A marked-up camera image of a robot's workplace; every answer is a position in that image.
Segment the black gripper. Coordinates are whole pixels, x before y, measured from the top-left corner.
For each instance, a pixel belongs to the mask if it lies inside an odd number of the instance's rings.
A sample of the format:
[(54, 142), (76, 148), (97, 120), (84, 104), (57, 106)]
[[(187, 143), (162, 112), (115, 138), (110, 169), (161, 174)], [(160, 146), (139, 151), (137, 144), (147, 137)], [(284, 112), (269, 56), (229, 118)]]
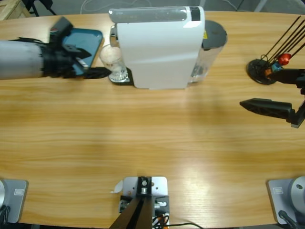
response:
[[(75, 45), (63, 44), (53, 47), (45, 44), (41, 47), (43, 58), (43, 76), (53, 78), (77, 78), (76, 70), (73, 65), (77, 64), (82, 69), (87, 68), (87, 64), (81, 61), (91, 54), (83, 48), (77, 48)], [(105, 67), (89, 68), (83, 75), (83, 79), (101, 79), (108, 77), (112, 71)]]
[[(282, 69), (271, 73), (269, 78), (285, 84), (295, 84), (297, 88), (301, 89), (300, 93), (305, 94), (304, 69)], [(252, 98), (241, 101), (240, 105), (258, 115), (285, 119), (293, 128), (299, 128), (305, 120), (305, 101), (302, 102), (297, 112), (291, 103), (270, 99)]]

